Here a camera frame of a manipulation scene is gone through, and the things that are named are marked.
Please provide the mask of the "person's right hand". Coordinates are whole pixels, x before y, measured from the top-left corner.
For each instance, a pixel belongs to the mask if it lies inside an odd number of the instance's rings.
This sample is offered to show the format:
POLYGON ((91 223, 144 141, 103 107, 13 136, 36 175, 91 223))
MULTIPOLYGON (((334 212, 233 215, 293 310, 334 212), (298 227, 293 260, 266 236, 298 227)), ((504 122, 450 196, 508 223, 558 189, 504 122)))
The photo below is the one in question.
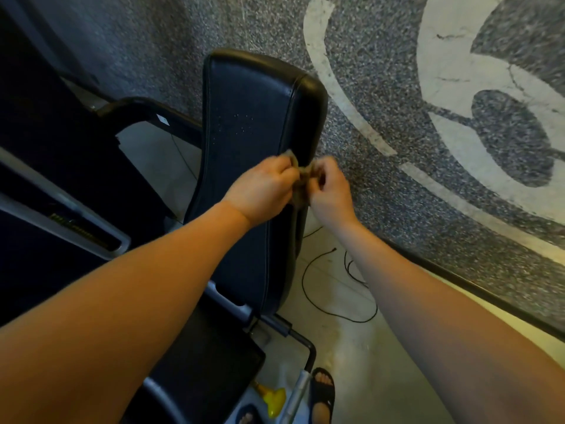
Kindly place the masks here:
POLYGON ((310 205, 318 221, 333 233, 358 225, 349 182, 335 158, 323 156, 318 166, 325 174, 325 183, 310 205))

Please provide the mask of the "person's left hand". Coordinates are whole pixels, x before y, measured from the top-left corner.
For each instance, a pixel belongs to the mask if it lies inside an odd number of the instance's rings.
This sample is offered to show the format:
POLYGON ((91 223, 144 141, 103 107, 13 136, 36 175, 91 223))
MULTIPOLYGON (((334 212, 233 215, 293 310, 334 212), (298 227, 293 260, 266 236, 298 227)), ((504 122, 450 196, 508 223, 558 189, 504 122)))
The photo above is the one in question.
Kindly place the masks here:
POLYGON ((276 157, 270 156, 244 172, 222 199, 222 204, 239 213, 250 228, 271 220, 292 200, 293 184, 300 177, 278 175, 276 157))

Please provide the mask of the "olive brown cleaning cloth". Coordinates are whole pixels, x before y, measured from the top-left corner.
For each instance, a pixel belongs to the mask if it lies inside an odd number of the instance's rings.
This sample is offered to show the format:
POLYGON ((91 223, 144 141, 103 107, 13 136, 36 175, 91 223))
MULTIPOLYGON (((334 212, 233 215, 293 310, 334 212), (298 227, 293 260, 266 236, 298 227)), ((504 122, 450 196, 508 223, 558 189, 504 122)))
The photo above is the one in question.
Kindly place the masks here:
POLYGON ((300 172, 300 178, 293 184, 292 205, 296 210, 301 210, 310 205, 307 189, 310 179, 314 178, 318 185, 322 187, 325 183, 325 174, 318 166, 318 158, 314 158, 306 166, 300 166, 292 149, 287 149, 283 155, 288 156, 292 167, 300 172))

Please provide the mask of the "person's right forearm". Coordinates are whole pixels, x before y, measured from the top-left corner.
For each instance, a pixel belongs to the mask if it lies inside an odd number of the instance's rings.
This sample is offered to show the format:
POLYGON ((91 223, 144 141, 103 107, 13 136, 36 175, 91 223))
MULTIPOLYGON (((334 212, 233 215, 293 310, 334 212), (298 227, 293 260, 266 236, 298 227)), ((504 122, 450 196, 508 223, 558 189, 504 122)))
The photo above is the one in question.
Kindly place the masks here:
POLYGON ((387 324, 463 424, 565 424, 565 370, 483 306, 356 219, 321 219, 353 257, 387 324))

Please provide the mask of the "person's left forearm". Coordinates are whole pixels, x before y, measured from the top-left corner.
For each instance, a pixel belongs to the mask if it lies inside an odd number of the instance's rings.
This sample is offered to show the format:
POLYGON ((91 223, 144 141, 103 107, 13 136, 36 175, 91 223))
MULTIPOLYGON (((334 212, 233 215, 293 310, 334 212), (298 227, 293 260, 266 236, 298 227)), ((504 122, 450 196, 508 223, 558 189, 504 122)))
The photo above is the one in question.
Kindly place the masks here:
POLYGON ((222 201, 0 328, 0 424, 117 424, 251 226, 222 201))

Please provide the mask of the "black padded bench backrest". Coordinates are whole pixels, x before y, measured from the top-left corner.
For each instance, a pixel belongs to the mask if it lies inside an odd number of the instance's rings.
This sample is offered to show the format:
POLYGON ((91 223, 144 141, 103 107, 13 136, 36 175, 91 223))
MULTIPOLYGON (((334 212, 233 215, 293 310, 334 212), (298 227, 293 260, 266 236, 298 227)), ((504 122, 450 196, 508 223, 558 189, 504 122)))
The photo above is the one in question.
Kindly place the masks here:
MULTIPOLYGON (((299 166, 313 160, 327 117, 328 92, 317 79, 271 56, 215 49, 203 64, 200 174, 184 223, 220 201, 245 171, 292 150, 299 166)), ((234 306, 272 315, 292 286, 307 219, 292 204, 251 229, 211 277, 234 306)))

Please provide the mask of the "black bench support tube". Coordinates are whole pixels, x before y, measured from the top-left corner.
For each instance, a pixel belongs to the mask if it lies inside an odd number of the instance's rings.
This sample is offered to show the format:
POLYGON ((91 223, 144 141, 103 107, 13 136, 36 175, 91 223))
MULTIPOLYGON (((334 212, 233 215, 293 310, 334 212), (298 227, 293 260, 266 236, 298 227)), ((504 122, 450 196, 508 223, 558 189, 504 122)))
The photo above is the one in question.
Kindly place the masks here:
POLYGON ((271 327, 280 335, 284 337, 291 337, 297 342, 299 342, 301 345, 306 347, 308 349, 308 358, 304 370, 309 373, 312 373, 314 368, 314 363, 317 357, 317 351, 314 343, 309 339, 307 339, 306 337, 304 337, 299 332, 297 332, 293 328, 293 325, 288 320, 281 317, 279 314, 271 314, 271 315, 261 314, 259 315, 259 320, 265 323, 267 326, 271 327))

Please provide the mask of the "black slide sandal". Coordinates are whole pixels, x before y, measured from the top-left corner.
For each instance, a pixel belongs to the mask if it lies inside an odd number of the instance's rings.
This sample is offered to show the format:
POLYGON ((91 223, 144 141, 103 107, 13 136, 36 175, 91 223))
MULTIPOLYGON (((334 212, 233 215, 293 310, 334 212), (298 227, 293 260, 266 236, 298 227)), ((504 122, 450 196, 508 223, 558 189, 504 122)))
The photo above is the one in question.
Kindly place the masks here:
POLYGON ((328 370, 313 370, 310 382, 308 424, 331 424, 335 406, 335 382, 328 370))
POLYGON ((242 406, 236 414, 235 424, 265 424, 253 404, 242 406))

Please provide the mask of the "black padded bench seat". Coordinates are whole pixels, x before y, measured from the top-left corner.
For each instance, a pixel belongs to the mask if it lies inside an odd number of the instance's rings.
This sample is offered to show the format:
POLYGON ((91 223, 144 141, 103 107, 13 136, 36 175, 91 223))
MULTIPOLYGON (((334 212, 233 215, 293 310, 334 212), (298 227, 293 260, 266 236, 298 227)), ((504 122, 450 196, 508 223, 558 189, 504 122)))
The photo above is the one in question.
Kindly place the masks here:
POLYGON ((241 322, 203 297, 120 424, 223 424, 264 363, 241 322))

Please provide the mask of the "silver metal bar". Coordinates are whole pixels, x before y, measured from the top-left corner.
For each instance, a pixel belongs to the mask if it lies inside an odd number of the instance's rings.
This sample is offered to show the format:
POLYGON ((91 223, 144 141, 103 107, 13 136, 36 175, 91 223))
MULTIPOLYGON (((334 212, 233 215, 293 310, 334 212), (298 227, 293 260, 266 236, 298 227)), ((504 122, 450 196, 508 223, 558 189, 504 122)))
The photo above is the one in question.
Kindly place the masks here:
POLYGON ((312 374, 310 371, 302 369, 295 383, 290 398, 286 401, 284 408, 279 416, 277 424, 293 424, 300 404, 307 393, 312 374))

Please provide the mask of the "yellow plastic bottle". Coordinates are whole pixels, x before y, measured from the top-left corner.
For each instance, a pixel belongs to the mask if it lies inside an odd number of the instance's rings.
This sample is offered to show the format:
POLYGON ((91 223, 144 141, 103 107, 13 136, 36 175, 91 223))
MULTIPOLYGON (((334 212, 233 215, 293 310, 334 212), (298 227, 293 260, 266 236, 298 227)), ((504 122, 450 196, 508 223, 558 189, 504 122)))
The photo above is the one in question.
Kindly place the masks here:
POLYGON ((278 418, 286 403, 286 389, 284 387, 272 389, 261 385, 256 380, 251 386, 258 393, 267 407, 267 416, 270 420, 278 418))

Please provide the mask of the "grey metal machine rail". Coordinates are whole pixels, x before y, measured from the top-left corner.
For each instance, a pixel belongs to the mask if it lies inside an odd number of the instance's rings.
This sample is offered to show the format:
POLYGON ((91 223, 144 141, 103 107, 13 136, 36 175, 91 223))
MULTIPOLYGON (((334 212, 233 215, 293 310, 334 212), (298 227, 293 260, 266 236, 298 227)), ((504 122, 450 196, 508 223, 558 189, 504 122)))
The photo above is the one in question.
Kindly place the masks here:
POLYGON ((15 197, 0 191, 0 211, 95 256, 110 261, 131 247, 131 238, 31 166, 0 147, 0 165, 32 192, 15 197))

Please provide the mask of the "black gym machine frame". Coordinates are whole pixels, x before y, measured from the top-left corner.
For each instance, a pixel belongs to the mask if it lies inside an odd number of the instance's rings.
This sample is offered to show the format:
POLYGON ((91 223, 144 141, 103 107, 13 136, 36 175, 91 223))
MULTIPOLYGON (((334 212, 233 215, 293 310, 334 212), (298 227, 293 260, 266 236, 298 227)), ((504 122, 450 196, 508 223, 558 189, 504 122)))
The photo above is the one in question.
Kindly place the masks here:
MULTIPOLYGON (((130 236, 130 249, 175 218, 119 149, 117 134, 144 121, 201 146, 201 124, 154 99, 83 105, 0 4, 0 147, 130 236)), ((0 165, 0 191, 30 198, 18 180, 0 165)), ((106 262, 0 211, 0 327, 106 262)))

